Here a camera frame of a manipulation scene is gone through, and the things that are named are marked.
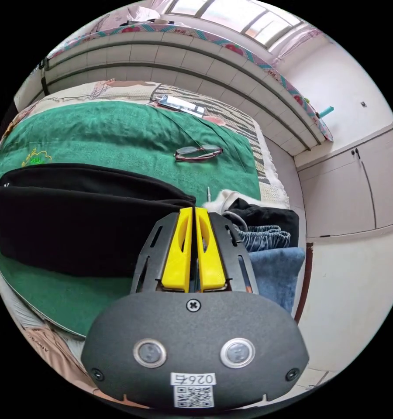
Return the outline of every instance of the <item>white fur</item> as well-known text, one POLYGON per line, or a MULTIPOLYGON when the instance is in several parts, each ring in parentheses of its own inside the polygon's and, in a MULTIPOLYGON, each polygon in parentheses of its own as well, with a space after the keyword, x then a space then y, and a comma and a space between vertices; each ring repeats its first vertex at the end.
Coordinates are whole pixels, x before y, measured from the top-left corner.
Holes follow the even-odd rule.
POLYGON ((230 208, 230 205, 238 198, 243 199, 249 205, 258 205, 261 207, 268 208, 281 208, 286 209, 284 204, 278 204, 273 202, 263 202, 253 199, 249 196, 243 195, 237 191, 231 191, 229 189, 223 189, 217 196, 215 201, 205 202, 202 206, 207 209, 209 213, 218 213, 222 214, 224 211, 227 211, 230 208))

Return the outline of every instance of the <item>window frame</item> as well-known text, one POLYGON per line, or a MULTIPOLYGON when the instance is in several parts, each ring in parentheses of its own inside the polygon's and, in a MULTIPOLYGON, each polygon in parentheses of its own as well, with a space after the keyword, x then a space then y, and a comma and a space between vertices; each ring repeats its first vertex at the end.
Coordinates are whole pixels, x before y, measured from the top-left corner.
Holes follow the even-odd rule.
POLYGON ((285 35, 287 35, 290 31, 294 30, 295 28, 297 28, 300 25, 305 24, 304 21, 300 20, 300 22, 298 22, 295 25, 290 24, 288 21, 286 21, 288 23, 288 27, 283 28, 281 31, 277 32, 272 38, 270 38, 267 42, 265 42, 264 44, 262 42, 257 41, 255 38, 253 38, 250 35, 247 35, 246 32, 252 27, 252 25, 258 21, 260 18, 262 18, 263 16, 265 16, 268 12, 274 13, 272 10, 269 10, 268 8, 265 7, 265 10, 263 12, 261 12, 260 14, 258 14, 255 18, 253 18, 249 23, 247 23, 247 25, 239 32, 236 31, 235 29, 232 29, 231 27, 222 25, 220 23, 217 22, 213 22, 210 21, 208 19, 203 19, 201 16, 208 10, 208 8, 214 3, 215 0, 207 0, 196 12, 195 14, 186 14, 186 13, 175 13, 172 12, 172 10, 175 8, 176 4, 178 3, 179 0, 172 0, 172 2, 170 3, 170 5, 166 8, 164 14, 170 14, 172 16, 184 16, 184 17, 193 17, 195 19, 200 19, 202 21, 205 22, 210 22, 212 24, 215 25, 219 25, 222 27, 226 27, 227 29, 235 32, 236 34, 240 34, 245 36, 246 38, 256 42, 258 45, 262 46, 263 48, 267 49, 268 51, 270 50, 270 48, 277 42, 279 41, 282 37, 284 37, 285 35))

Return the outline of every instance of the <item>eyeglasses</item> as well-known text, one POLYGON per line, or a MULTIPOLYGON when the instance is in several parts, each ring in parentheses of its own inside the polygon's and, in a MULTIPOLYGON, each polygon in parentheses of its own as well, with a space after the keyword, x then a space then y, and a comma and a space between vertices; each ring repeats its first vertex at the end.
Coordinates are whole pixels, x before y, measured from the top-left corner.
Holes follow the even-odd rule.
POLYGON ((218 147, 217 145, 201 145, 201 147, 183 147, 179 150, 176 150, 176 153, 174 154, 175 159, 177 161, 199 161, 199 160, 207 160, 209 158, 213 158, 215 156, 218 156, 223 152, 223 149, 221 147, 218 147), (196 153, 198 151, 208 151, 208 153, 202 154, 200 156, 196 157, 186 157, 184 155, 186 154, 192 154, 196 153))

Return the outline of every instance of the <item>green towel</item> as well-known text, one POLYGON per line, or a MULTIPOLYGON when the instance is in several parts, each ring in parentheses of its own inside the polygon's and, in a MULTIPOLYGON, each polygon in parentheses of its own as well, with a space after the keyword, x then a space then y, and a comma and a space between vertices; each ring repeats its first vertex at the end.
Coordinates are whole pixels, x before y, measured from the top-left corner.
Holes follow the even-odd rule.
MULTIPOLYGON (((213 196, 231 189, 260 199, 247 138, 186 113, 132 103, 91 101, 22 121, 0 149, 0 177, 23 164, 40 163, 87 163, 141 173, 195 196, 199 206, 207 200, 207 186, 213 196), (198 163, 175 161, 178 148, 203 144, 224 152, 198 163)), ((30 231, 41 233, 35 214, 27 222, 30 231)), ((0 271, 43 316, 82 336, 102 310, 131 289, 131 278, 72 277, 22 265, 1 253, 0 271)))
POLYGON ((255 159, 247 138, 186 113, 121 101, 86 102, 33 115, 11 132, 0 149, 0 177, 23 163, 87 163, 140 173, 207 201, 237 190, 260 199, 255 159), (213 144, 212 159, 176 162, 181 147, 213 144))

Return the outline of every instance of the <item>cabinet door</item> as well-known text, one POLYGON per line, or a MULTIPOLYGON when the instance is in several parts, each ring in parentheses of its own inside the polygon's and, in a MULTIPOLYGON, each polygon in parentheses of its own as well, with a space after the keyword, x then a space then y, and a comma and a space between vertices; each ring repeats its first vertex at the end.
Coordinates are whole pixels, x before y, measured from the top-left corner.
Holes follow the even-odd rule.
POLYGON ((370 181, 377 228, 393 224, 393 129, 358 147, 370 181))
POLYGON ((374 228, 371 192, 351 150, 299 172, 307 236, 337 236, 374 228))

